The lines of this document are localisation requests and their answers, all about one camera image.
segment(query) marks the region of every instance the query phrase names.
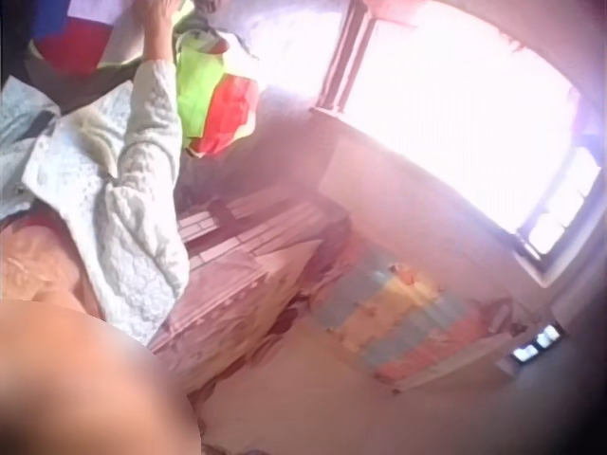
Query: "wall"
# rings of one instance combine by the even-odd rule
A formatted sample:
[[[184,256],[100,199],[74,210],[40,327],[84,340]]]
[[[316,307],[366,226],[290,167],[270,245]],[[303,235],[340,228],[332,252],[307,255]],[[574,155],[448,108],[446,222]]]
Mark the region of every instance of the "wall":
[[[548,318],[549,306],[565,287],[584,283],[585,294],[567,296],[567,304],[580,309],[604,276],[602,223],[569,267],[543,287],[454,191],[405,158],[351,135],[344,134],[338,143],[320,191],[346,207],[371,240],[464,298],[510,296],[530,313]],[[597,263],[584,269],[594,254]],[[596,277],[594,289],[589,288],[591,276]]]

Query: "red fabric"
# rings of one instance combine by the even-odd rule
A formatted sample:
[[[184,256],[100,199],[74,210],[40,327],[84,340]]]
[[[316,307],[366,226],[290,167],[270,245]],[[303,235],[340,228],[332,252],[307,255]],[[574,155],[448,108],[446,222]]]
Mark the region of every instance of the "red fabric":
[[[70,17],[63,33],[34,40],[34,44],[55,68],[86,75],[97,69],[112,30],[106,24]]]
[[[428,0],[365,0],[377,19],[409,25],[411,18]]]
[[[202,137],[192,140],[190,149],[198,155],[217,155],[234,141],[239,127],[259,101],[256,81],[224,74],[212,94]]]

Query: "window frame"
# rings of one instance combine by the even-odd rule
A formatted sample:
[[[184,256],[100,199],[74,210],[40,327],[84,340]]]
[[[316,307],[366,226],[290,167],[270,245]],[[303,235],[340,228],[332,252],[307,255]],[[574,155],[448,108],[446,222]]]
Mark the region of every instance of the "window frame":
[[[391,21],[373,17],[362,0],[350,1],[350,6],[343,23],[340,41],[325,77],[323,90],[317,101],[316,108],[324,113],[328,113],[333,118],[338,118],[341,122],[349,125],[351,129],[370,138],[376,146],[386,148],[385,146],[379,145],[372,137],[351,125],[347,121],[347,115],[344,112],[349,95],[358,76],[360,66],[362,65],[367,52],[368,45],[371,42],[377,24],[380,22],[390,23]],[[403,24],[397,25],[399,27],[407,27]],[[538,56],[546,60],[543,55],[538,54]],[[595,207],[600,204],[601,199],[604,196],[605,169],[602,163],[604,162],[605,153],[600,142],[600,140],[593,141],[588,136],[584,135],[579,135],[574,138],[569,154],[563,160],[559,171],[544,191],[543,197],[515,233],[507,232],[493,220],[489,219],[483,212],[474,207],[468,200],[466,200],[466,205],[471,209],[476,220],[480,221],[484,228],[489,230],[500,242],[531,264],[535,270],[541,274],[546,274],[551,270],[559,258],[562,257],[563,252],[565,252],[578,238],[580,232],[592,217]],[[548,201],[557,191],[559,183],[568,169],[567,165],[571,163],[575,155],[576,147],[586,148],[597,162],[600,171],[592,189],[583,197],[582,206],[576,213],[572,222],[568,227],[564,228],[562,236],[547,253],[542,255],[538,252],[538,259],[538,257],[527,250],[528,247],[535,249],[529,240],[529,235],[533,227],[535,227],[539,217],[548,212]]]

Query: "white wall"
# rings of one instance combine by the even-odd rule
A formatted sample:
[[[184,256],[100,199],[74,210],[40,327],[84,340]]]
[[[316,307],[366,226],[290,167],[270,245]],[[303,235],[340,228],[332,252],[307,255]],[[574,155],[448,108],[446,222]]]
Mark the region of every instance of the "white wall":
[[[382,17],[407,22],[406,4],[366,0]],[[604,25],[581,0],[442,0],[488,20],[525,43],[569,78],[596,106],[604,105]],[[544,277],[515,258],[465,210],[466,203],[404,158],[349,136],[337,141],[321,192],[344,205],[374,241],[428,271],[466,297],[509,295],[530,312],[569,323],[603,285],[605,201],[577,241]]]
[[[530,313],[548,318],[563,289],[584,283],[579,294],[560,303],[571,306],[567,322],[602,285],[606,256],[600,217],[578,257],[543,287],[470,214],[468,203],[401,156],[344,137],[319,189],[347,208],[368,238],[463,298],[511,297]],[[595,255],[596,264],[580,274]]]

